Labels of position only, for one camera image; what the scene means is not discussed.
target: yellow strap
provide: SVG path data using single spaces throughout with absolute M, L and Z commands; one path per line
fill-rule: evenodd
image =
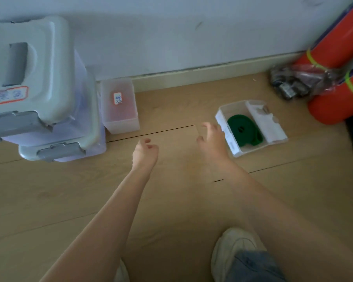
M 320 69 L 323 69 L 323 70 L 328 70 L 328 68 L 318 64 L 317 61 L 314 60 L 314 58 L 311 55 L 311 48 L 307 49 L 307 58 L 308 58 L 309 62 L 312 63 L 317 68 L 320 68 Z
M 353 84 L 350 80 L 350 71 L 348 71 L 345 75 L 345 81 L 346 81 L 346 84 L 348 86 L 348 88 L 351 90 L 351 92 L 353 93 Z

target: white box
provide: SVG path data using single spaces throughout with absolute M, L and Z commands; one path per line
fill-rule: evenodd
M 256 123 L 263 135 L 263 142 L 256 146 L 246 144 L 243 147 L 239 147 L 227 123 L 229 118 L 234 115 L 245 115 Z M 269 113 L 264 101 L 245 100 L 223 105 L 218 109 L 216 120 L 225 133 L 226 141 L 234 157 L 239 157 L 271 144 L 288 141 L 287 135 L 278 123 L 278 119 L 272 113 Z
M 101 115 L 112 134 L 140 129 L 135 90 L 130 78 L 101 81 Z

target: jeans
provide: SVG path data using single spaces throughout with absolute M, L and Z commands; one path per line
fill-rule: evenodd
M 285 277 L 266 251 L 239 251 L 225 282 L 284 282 Z

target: label sticker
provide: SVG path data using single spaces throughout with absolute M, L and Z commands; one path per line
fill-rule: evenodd
M 28 98 L 28 86 L 8 88 L 0 90 L 0 105 L 17 101 L 22 101 Z
M 119 105 L 122 102 L 122 93 L 114 93 L 114 104 Z

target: shoe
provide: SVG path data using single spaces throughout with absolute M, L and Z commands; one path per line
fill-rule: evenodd
M 127 268 L 123 260 L 120 260 L 118 270 L 116 271 L 114 282 L 129 282 Z
M 249 232 L 237 227 L 226 230 L 218 239 L 212 254 L 210 266 L 214 281 L 225 281 L 238 251 L 256 249 L 254 237 Z

